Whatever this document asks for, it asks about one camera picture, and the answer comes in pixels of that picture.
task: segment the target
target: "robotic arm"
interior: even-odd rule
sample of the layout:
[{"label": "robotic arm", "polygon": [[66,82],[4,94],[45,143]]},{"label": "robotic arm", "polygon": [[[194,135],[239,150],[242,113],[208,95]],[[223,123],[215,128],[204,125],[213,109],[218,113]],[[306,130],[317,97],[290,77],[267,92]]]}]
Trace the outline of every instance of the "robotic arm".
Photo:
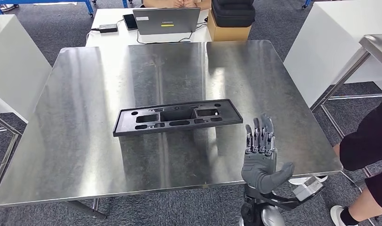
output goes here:
[{"label": "robotic arm", "polygon": [[253,119],[253,133],[246,125],[246,150],[241,172],[246,184],[240,226],[285,226],[277,207],[292,210],[317,194],[323,185],[312,177],[293,191],[295,198],[280,197],[272,192],[292,176],[295,166],[287,162],[276,172],[273,123],[265,113],[260,118],[261,123],[258,118]]}]

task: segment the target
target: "black sock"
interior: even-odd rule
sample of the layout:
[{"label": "black sock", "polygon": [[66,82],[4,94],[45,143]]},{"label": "black sock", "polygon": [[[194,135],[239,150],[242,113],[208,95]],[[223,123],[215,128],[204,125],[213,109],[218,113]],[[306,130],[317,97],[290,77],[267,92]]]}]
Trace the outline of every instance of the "black sock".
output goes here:
[{"label": "black sock", "polygon": [[349,208],[346,207],[341,213],[341,220],[345,225],[357,225],[356,221],[349,213]]}]

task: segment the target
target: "white desk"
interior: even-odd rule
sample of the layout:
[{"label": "white desk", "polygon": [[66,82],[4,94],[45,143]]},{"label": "white desk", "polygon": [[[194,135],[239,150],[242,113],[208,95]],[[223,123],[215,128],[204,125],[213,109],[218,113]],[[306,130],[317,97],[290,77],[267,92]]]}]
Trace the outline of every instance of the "white desk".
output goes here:
[{"label": "white desk", "polygon": [[[382,0],[315,2],[284,61],[310,107],[340,75],[366,34],[382,34]],[[370,57],[347,83],[375,81],[382,89],[382,64]]]},{"label": "white desk", "polygon": [[[136,8],[107,8],[98,9],[95,15],[94,23],[92,28],[98,28],[103,24],[115,24],[123,19],[123,15],[132,14],[132,11]],[[208,10],[201,11],[198,19],[198,23],[204,22],[207,17]],[[118,32],[114,33],[104,33],[90,32],[86,47],[96,47],[96,46],[113,46],[117,47],[120,45],[139,45],[137,42],[138,30],[128,31],[124,21],[118,23]],[[179,41],[182,38],[189,37],[190,33],[176,33],[176,34],[154,34],[154,35],[139,35],[139,41],[143,43],[149,42],[170,42]],[[209,31],[207,26],[202,26],[198,28],[191,36],[187,39],[191,42],[204,42],[211,41]]]},{"label": "white desk", "polygon": [[51,65],[15,15],[0,15],[0,113],[27,122],[45,86]]}]

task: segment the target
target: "metal tabletop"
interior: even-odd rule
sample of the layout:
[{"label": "metal tabletop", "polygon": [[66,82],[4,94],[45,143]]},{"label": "metal tabletop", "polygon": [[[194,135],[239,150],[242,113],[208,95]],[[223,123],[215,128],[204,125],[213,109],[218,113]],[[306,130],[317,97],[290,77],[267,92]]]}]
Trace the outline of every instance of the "metal tabletop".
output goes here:
[{"label": "metal tabletop", "polygon": [[[113,137],[120,109],[229,98],[244,124]],[[244,183],[245,124],[272,117],[277,169],[342,169],[267,40],[65,48],[0,184],[0,205]]]},{"label": "metal tabletop", "polygon": [[382,34],[365,35],[359,42],[371,55],[382,63]]}]

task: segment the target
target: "laptop lid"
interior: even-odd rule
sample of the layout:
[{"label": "laptop lid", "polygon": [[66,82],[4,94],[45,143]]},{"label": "laptop lid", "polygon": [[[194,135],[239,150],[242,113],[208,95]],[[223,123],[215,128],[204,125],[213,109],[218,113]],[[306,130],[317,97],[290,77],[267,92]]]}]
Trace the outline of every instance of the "laptop lid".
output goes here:
[{"label": "laptop lid", "polygon": [[158,8],[133,10],[140,34],[195,32],[200,8]]}]

